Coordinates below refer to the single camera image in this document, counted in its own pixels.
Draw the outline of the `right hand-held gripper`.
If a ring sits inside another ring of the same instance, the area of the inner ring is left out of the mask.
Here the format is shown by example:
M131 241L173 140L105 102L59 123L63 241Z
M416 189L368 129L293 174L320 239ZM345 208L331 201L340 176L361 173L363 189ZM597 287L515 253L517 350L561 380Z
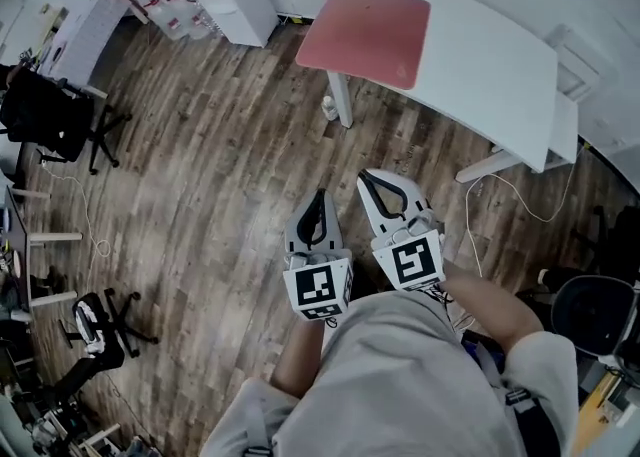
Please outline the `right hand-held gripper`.
M400 197L402 210L391 212L377 186ZM394 172L368 169L358 173L357 188L376 236L371 242L373 256L391 285L399 291L425 291L444 281L442 225L428 209L419 186ZM388 232L400 217L411 219Z

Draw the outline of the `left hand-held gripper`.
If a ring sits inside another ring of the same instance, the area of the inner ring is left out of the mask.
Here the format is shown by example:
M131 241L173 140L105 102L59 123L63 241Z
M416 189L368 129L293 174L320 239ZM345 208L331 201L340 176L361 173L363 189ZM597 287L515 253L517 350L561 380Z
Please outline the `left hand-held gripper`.
M290 253L283 279L294 312L305 321L335 318L347 312L353 281L352 253L343 248L332 195L322 190L308 194L285 225L287 250L311 250L320 237L322 249L331 252Z

